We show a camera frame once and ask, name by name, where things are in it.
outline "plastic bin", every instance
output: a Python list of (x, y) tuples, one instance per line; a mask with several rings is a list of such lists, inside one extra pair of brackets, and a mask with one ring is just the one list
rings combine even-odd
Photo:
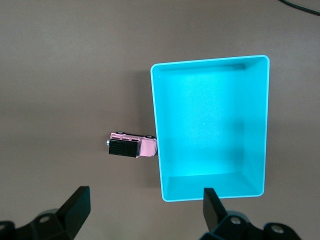
[(151, 68), (162, 197), (264, 192), (269, 58), (158, 63)]

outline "cyan plastic bin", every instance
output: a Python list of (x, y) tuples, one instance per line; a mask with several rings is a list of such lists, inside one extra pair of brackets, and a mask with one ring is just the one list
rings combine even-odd
[(269, 58), (158, 63), (151, 83), (162, 197), (202, 200), (264, 192)]

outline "pink toy truck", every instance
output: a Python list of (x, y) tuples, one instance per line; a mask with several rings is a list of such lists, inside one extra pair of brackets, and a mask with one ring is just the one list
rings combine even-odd
[(112, 132), (106, 141), (109, 154), (135, 157), (152, 157), (157, 153), (157, 139), (154, 136), (136, 135), (123, 131)]

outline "brown table surface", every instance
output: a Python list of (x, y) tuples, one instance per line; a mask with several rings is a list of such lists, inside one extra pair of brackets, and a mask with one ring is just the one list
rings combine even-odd
[(265, 193), (222, 202), (318, 239), (320, 17), (277, 0), (1, 1), (0, 219), (20, 227), (88, 185), (77, 240), (199, 239), (202, 201), (164, 202), (158, 157), (109, 155), (106, 139), (155, 134), (153, 64), (260, 54)]

